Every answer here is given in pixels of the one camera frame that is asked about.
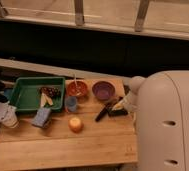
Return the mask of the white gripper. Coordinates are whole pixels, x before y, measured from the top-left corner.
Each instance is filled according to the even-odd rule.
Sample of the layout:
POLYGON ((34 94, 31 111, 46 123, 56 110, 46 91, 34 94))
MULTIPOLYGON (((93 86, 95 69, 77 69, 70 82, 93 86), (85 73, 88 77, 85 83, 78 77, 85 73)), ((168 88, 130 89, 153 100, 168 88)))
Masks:
POLYGON ((125 95, 122 100, 120 100, 113 106, 113 110, 125 109, 128 112, 134 112, 137 108, 136 101, 137 96, 131 91, 129 91, 128 94, 125 95))

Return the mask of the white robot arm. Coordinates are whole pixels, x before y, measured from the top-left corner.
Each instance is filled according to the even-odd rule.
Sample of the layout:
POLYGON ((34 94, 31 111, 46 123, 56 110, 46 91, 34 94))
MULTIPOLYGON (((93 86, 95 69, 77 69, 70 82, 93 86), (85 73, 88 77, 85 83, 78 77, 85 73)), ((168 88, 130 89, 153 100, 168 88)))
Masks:
POLYGON ((119 106, 136 114, 138 171, 189 171, 189 70, 134 76, 119 106))

